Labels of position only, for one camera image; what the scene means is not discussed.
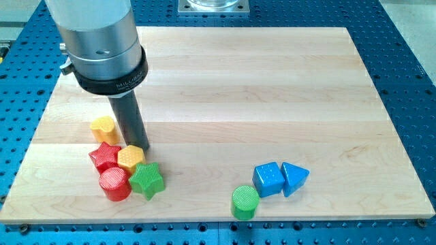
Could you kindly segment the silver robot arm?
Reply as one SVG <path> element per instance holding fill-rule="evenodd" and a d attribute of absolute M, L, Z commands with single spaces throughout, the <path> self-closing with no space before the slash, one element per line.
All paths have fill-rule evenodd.
<path fill-rule="evenodd" d="M 130 0 L 47 0 L 79 85 L 96 95 L 118 95 L 148 73 Z"/>

